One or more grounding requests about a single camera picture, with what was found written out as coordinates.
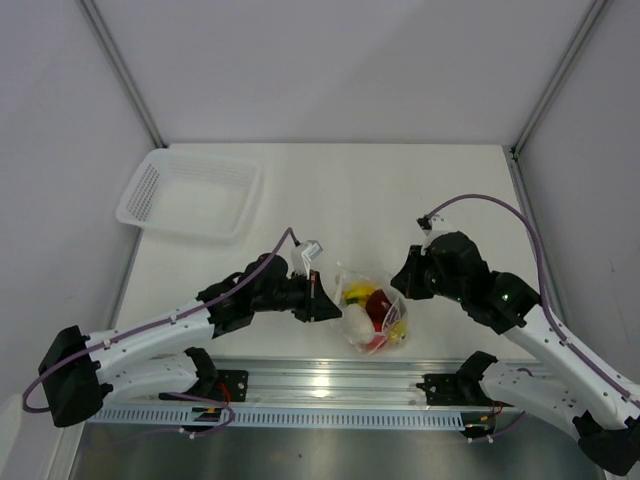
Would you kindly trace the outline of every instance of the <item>white plastic basket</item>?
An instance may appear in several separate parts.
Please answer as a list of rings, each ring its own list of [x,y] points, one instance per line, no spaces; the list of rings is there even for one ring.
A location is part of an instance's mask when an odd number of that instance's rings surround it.
[[[255,212],[261,183],[256,162],[158,149],[131,178],[116,218],[232,243]]]

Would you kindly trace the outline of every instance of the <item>plastic bag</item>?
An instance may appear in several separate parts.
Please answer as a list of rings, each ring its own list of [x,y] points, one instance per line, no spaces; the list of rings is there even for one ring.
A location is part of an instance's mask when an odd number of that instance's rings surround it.
[[[340,264],[334,303],[343,316],[336,320],[347,341],[364,353],[402,345],[408,334],[402,295],[384,272],[358,272]]]

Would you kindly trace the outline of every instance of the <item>gray wall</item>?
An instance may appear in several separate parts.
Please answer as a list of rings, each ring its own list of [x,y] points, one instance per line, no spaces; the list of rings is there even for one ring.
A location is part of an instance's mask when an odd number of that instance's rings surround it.
[[[177,141],[511,144],[591,0],[99,0]]]
[[[0,60],[2,403],[57,331],[105,326],[134,239],[116,202],[151,146],[73,1],[3,2]],[[25,417],[3,478],[42,478],[56,433]]]
[[[640,3],[613,2],[522,166],[571,327],[640,381]]]

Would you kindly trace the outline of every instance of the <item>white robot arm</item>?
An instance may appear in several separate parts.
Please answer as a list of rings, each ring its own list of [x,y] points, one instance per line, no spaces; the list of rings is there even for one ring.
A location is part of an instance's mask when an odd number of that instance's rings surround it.
[[[54,425],[67,427],[87,420],[105,404],[131,398],[208,398],[216,387],[217,371],[207,352],[194,344],[250,325],[259,311],[289,310],[302,322],[342,315],[324,292],[320,274],[310,269],[311,257],[320,250],[317,242],[296,247],[296,269],[290,277],[287,262],[275,251],[262,255],[244,272],[211,285],[181,308],[128,330],[88,336],[77,326],[62,330],[39,367],[40,377],[23,394],[23,409],[50,412]],[[40,383],[47,408],[27,403]]]
[[[523,280],[490,271],[476,245],[442,217],[426,216],[418,224],[427,239],[409,249],[392,286],[409,299],[438,295],[459,303],[558,379],[534,378],[476,352],[456,374],[461,393],[471,403],[492,399],[519,407],[571,435],[605,470],[626,474],[640,459],[640,386],[573,335]]]

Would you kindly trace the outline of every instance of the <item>white tabletop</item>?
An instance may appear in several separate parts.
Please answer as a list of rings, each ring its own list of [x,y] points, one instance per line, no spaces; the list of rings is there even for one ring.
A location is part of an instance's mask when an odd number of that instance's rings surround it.
[[[127,327],[181,306],[270,251],[288,226],[301,240],[319,240],[318,264],[330,296],[337,262],[395,274],[424,235],[415,220],[462,193],[493,195],[517,207],[499,146],[360,144],[180,144],[172,149],[263,162],[262,198],[246,237],[236,245],[145,231],[117,325]],[[537,290],[528,238],[507,211],[482,201],[450,206],[445,217],[476,242],[494,270],[510,271]],[[289,260],[291,243],[282,256]],[[475,324],[444,299],[408,302],[409,336],[396,350],[358,353],[331,321],[303,324],[288,312],[259,313],[253,323],[216,340],[216,356],[330,359],[460,360],[476,350],[530,359],[518,346]]]

